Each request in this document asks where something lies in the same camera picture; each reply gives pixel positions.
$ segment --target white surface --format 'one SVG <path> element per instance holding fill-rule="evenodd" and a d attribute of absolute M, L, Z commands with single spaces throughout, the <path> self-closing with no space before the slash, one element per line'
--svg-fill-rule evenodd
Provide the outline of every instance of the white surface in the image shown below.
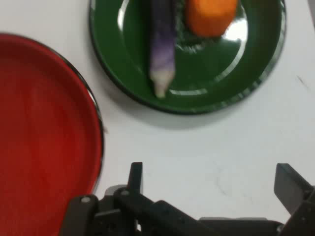
<path fill-rule="evenodd" d="M 87 0 L 0 0 L 0 31 L 54 48 L 92 88 L 109 132 L 99 197 L 143 161 L 153 200 L 195 218 L 284 222 L 288 213 L 273 193 L 276 164 L 288 162 L 315 183 L 315 33 L 307 0 L 286 4 L 285 48 L 270 78 L 241 104 L 195 117 L 139 105 L 106 78 L 90 43 Z"/>

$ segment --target eggplant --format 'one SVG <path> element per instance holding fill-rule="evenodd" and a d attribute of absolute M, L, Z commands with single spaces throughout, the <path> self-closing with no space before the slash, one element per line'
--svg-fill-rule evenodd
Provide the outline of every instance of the eggplant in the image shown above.
<path fill-rule="evenodd" d="M 150 78 L 155 94 L 165 98 L 175 77 L 175 0 L 150 0 L 152 16 Z"/>

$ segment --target red plate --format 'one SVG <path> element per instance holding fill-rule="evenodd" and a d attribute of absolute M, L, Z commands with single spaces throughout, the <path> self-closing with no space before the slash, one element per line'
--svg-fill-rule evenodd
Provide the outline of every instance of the red plate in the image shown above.
<path fill-rule="evenodd" d="M 58 235 L 68 201 L 93 191 L 102 156 L 101 118 L 78 71 L 0 34 L 0 235 Z"/>

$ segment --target screw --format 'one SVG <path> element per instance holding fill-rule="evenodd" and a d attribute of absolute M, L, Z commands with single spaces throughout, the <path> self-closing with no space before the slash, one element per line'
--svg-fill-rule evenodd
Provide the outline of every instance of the screw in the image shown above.
<path fill-rule="evenodd" d="M 120 194 L 123 195 L 123 196 L 128 196 L 129 192 L 127 190 L 124 190 Z"/>
<path fill-rule="evenodd" d="M 83 197 L 83 198 L 81 198 L 81 202 L 82 203 L 88 203 L 90 200 L 91 200 L 90 197 Z"/>

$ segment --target plate rim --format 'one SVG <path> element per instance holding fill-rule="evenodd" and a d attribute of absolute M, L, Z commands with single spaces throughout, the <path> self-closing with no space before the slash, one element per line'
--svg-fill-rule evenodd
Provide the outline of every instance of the plate rim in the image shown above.
<path fill-rule="evenodd" d="M 208 113 L 216 112 L 216 111 L 222 110 L 224 108 L 230 107 L 234 104 L 237 104 L 241 101 L 244 101 L 245 98 L 247 98 L 251 94 L 253 94 L 253 92 L 268 78 L 268 76 L 271 74 L 273 69 L 276 67 L 276 64 L 278 63 L 279 58 L 280 58 L 282 51 L 284 49 L 284 43 L 285 43 L 285 38 L 286 38 L 286 34 L 287 34 L 287 11 L 286 11 L 285 0 L 278 0 L 280 5 L 281 5 L 280 11 L 281 11 L 281 14 L 284 14 L 284 18 L 282 19 L 282 22 L 281 22 L 281 25 L 282 24 L 283 25 L 282 25 L 282 28 L 280 29 L 280 35 L 279 35 L 279 39 L 278 39 L 278 42 L 276 45 L 276 49 L 275 49 L 274 54 L 272 55 L 271 59 L 269 60 L 269 62 L 265 66 L 265 69 L 262 72 L 262 74 L 256 80 L 254 80 L 253 83 L 248 85 L 244 91 L 234 95 L 231 98 L 225 99 L 224 101 L 221 101 L 219 103 L 215 103 L 212 105 L 198 107 L 196 109 L 193 108 L 190 111 L 189 110 L 181 110 L 181 109 L 175 109 L 174 110 L 171 108 L 162 107 L 162 106 L 153 104 L 149 101 L 146 101 L 141 96 L 137 96 L 136 94 L 134 94 L 130 90 L 128 90 L 123 84 L 121 84 L 119 82 L 118 79 L 115 78 L 113 73 L 110 71 L 109 67 L 103 61 L 102 55 L 99 52 L 100 50 L 99 50 L 97 43 L 96 43 L 96 40 L 95 40 L 95 31 L 94 31 L 94 26 L 93 26 L 93 21 L 92 21 L 93 16 L 94 16 L 93 12 L 95 10 L 94 8 L 95 8 L 95 2 L 96 1 L 97 0 L 90 0 L 90 9 L 89 9 L 88 18 L 89 18 L 90 38 L 91 38 L 94 53 L 97 57 L 99 64 L 101 65 L 101 67 L 105 71 L 108 78 L 124 94 L 126 94 L 127 96 L 132 98 L 134 101 L 136 101 L 142 105 L 145 105 L 149 108 L 152 108 L 156 111 L 165 112 L 165 113 L 169 113 L 169 114 L 175 114 L 175 115 L 192 115 L 192 116 L 193 115 L 202 115 L 202 114 L 208 114 Z"/>
<path fill-rule="evenodd" d="M 96 98 L 91 90 L 91 88 L 89 87 L 88 83 L 86 82 L 86 80 L 84 79 L 84 77 L 80 74 L 80 72 L 74 67 L 73 64 L 71 64 L 64 56 L 62 56 L 60 53 L 58 53 L 57 51 L 55 51 L 54 49 L 52 49 L 51 47 L 35 40 L 32 39 L 30 37 L 27 36 L 23 36 L 20 34 L 16 34 L 16 33 L 10 33 L 10 32 L 5 32 L 5 31 L 0 31 L 0 37 L 2 35 L 5 36 L 14 36 L 14 37 L 18 37 L 21 39 L 25 39 L 25 40 L 29 40 L 32 41 L 46 49 L 48 49 L 49 51 L 51 51 L 53 54 L 55 54 L 56 56 L 58 56 L 60 59 L 62 59 L 64 61 L 64 63 L 76 74 L 76 76 L 80 79 L 81 83 L 83 84 L 84 88 L 87 90 L 88 95 L 90 97 L 90 99 L 93 102 L 96 114 L 97 114 L 97 118 L 98 118 L 98 125 L 99 125 L 99 131 L 100 131 L 100 137 L 101 137 L 101 157 L 100 157 L 100 166 L 99 166 L 99 170 L 97 171 L 97 176 L 96 176 L 96 180 L 94 181 L 93 187 L 92 187 L 92 193 L 96 192 L 96 189 L 99 185 L 100 182 L 100 177 L 102 175 L 102 170 L 103 170 L 103 165 L 104 165 L 104 153 L 105 153 L 105 136 L 104 136 L 104 126 L 103 126 L 103 121 L 102 121 L 102 116 L 101 116 L 101 112 L 98 106 L 98 103 L 96 101 Z"/>

